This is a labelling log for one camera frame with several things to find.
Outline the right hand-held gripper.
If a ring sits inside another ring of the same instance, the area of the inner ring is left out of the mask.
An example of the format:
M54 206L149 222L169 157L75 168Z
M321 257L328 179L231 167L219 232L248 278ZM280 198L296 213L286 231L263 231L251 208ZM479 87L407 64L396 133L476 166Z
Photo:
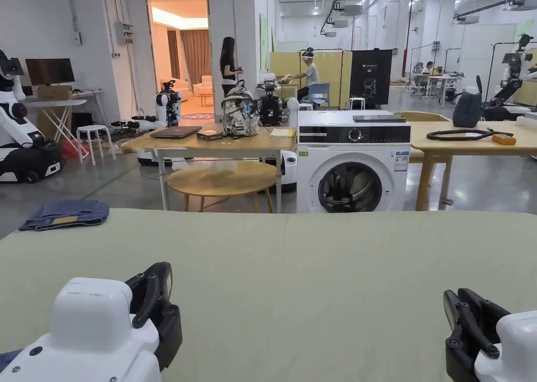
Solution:
M452 381L536 381L536 311L510 314L468 288L446 290Z

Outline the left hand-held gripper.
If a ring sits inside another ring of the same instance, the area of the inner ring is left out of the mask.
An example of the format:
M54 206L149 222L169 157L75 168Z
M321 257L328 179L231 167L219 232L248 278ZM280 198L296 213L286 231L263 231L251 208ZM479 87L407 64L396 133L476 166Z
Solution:
M70 279L49 332L1 355L1 381L162 381L182 344L172 286L168 262L126 282Z

